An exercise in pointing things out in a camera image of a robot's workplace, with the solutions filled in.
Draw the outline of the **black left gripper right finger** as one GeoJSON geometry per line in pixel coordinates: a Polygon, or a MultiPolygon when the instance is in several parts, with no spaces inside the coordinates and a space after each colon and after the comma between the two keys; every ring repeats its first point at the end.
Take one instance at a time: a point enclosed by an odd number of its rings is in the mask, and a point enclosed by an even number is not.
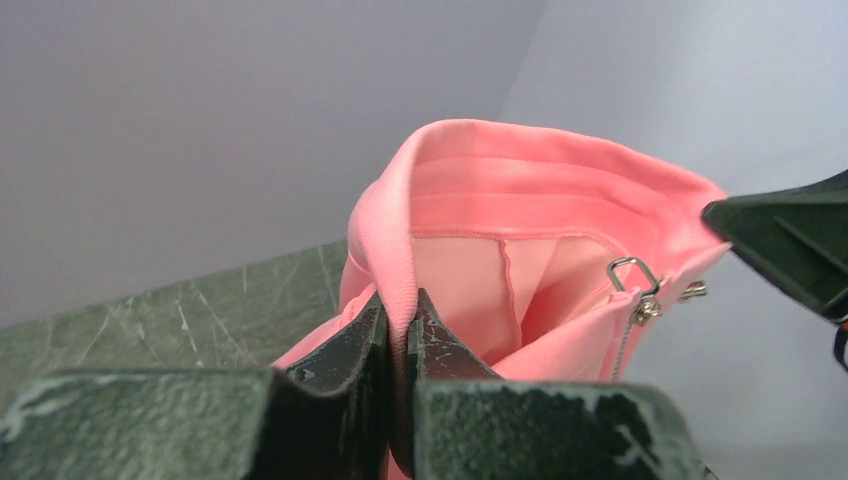
{"type": "Polygon", "coordinates": [[[417,479],[712,477],[660,390],[507,380],[453,334],[425,291],[408,328],[406,366],[417,479]]]}

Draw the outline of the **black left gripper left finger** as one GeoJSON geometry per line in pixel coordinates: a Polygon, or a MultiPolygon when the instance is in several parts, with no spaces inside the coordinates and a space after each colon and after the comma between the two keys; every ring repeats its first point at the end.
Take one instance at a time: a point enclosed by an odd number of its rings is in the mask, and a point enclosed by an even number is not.
{"type": "Polygon", "coordinates": [[[291,366],[65,370],[1,423],[5,479],[377,479],[387,446],[378,297],[291,366]]]}

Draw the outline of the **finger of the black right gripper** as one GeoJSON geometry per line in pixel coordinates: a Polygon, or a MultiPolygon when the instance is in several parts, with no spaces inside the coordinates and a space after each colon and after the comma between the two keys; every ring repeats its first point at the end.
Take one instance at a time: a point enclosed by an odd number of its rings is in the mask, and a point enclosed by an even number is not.
{"type": "Polygon", "coordinates": [[[808,310],[847,321],[847,173],[709,203],[702,222],[766,281],[808,310]]]}

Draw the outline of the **pink zip-up jacket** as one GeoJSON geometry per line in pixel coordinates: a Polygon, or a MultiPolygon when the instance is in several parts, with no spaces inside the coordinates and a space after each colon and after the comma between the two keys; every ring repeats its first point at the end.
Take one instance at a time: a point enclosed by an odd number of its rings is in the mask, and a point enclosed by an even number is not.
{"type": "Polygon", "coordinates": [[[722,198],[692,172],[600,138],[484,120],[426,125],[352,212],[339,314],[276,367],[378,297],[388,357],[377,479],[417,479],[406,360],[420,291],[507,380],[621,383],[645,331],[727,252],[700,219],[722,198]]]}

